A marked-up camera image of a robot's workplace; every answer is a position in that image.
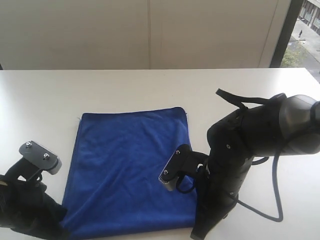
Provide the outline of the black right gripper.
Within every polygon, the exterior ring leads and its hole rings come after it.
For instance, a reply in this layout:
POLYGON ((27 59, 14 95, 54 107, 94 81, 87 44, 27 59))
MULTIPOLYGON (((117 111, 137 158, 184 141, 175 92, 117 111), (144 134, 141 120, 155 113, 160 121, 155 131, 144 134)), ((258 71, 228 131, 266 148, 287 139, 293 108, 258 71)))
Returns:
POLYGON ((252 165, 253 157, 208 157, 204 176, 196 184, 197 206, 190 238, 204 240, 235 207, 235 197, 252 165))

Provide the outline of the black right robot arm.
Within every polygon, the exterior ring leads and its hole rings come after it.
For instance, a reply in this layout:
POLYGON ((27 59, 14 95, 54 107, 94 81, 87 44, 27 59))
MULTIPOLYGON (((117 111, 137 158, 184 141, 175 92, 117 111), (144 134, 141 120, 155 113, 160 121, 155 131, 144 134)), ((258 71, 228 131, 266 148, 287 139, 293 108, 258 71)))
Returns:
POLYGON ((210 147, 195 179, 197 204, 191 238, 203 240, 240 203, 239 191, 252 166, 273 157, 272 185, 278 216, 284 218, 277 170, 280 156, 312 155, 320 150, 320 103, 283 93, 269 99, 224 90, 217 95, 236 106, 207 131, 210 147))

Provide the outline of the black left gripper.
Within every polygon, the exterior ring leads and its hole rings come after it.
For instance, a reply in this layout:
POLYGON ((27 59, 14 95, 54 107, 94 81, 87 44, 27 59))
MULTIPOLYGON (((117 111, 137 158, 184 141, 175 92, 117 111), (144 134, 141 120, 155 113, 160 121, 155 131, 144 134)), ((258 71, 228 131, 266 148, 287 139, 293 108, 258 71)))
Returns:
POLYGON ((66 240, 61 222, 67 209, 46 193, 41 182, 32 184, 0 176, 0 226, 43 240, 66 240))

